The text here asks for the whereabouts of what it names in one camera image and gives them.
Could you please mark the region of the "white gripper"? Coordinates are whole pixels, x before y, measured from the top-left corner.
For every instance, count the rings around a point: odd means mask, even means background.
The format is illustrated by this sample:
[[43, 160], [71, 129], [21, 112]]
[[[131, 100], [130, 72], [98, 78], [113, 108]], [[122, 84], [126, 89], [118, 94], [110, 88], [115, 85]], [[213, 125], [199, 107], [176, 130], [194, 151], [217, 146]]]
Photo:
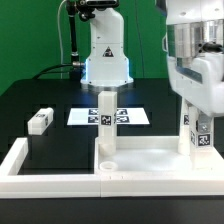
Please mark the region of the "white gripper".
[[179, 67], [174, 57], [168, 57], [167, 64], [172, 89], [202, 111], [198, 132], [210, 132], [210, 117], [224, 116], [224, 54], [194, 58], [190, 68]]

